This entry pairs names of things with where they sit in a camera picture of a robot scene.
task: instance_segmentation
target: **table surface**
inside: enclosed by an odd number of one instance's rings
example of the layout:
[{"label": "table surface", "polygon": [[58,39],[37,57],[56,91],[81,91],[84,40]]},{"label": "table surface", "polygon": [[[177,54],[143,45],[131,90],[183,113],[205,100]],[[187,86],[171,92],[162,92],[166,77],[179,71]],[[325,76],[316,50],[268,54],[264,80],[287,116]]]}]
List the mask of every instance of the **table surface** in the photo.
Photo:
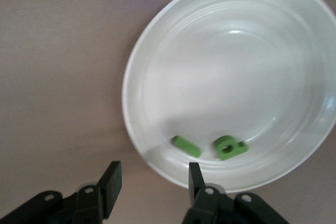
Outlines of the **table surface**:
[{"label": "table surface", "polygon": [[[0,0],[0,217],[43,190],[66,197],[120,160],[122,191],[104,222],[181,223],[187,189],[148,167],[121,110],[134,43],[170,1]],[[290,223],[335,223],[335,138],[252,192]]]}]

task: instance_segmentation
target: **plate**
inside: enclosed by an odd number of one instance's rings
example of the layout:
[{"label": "plate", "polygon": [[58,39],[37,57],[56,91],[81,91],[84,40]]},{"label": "plate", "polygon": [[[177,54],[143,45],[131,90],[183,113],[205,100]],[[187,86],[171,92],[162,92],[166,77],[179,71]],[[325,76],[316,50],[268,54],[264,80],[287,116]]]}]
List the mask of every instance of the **plate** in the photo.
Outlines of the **plate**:
[{"label": "plate", "polygon": [[[274,181],[323,142],[336,115],[336,19],[322,0],[173,0],[134,46],[123,82],[129,136],[187,187],[198,162],[227,193]],[[182,136],[194,157],[172,144]],[[248,151],[221,160],[219,137]]]}]

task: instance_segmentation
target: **green piece with hole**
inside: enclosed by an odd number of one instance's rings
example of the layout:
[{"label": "green piece with hole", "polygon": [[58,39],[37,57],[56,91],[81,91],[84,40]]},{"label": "green piece with hole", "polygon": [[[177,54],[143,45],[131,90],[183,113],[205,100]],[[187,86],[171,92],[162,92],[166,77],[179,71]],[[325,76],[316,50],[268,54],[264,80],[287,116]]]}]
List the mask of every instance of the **green piece with hole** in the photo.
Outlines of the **green piece with hole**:
[{"label": "green piece with hole", "polygon": [[235,157],[248,150],[244,142],[237,142],[233,136],[222,136],[215,141],[216,152],[221,160]]},{"label": "green piece with hole", "polygon": [[194,157],[200,157],[201,150],[185,138],[176,136],[173,138],[173,145]]}]

